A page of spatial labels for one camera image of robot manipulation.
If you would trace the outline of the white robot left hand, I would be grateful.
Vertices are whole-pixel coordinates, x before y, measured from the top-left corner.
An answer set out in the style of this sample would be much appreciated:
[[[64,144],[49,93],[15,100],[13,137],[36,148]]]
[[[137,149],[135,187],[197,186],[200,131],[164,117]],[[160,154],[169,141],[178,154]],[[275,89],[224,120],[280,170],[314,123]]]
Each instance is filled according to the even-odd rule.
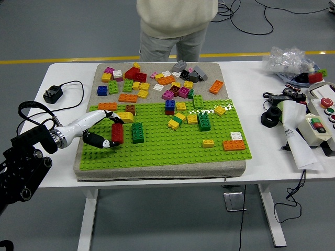
[[[113,111],[95,110],[88,112],[66,126],[55,128],[55,130],[58,131],[60,139],[59,148],[63,149],[68,147],[74,138],[80,137],[82,137],[84,143],[100,149],[119,146],[120,143],[118,142],[107,140],[102,136],[88,131],[90,127],[96,125],[105,118],[112,120],[115,124],[124,123],[120,116]]]

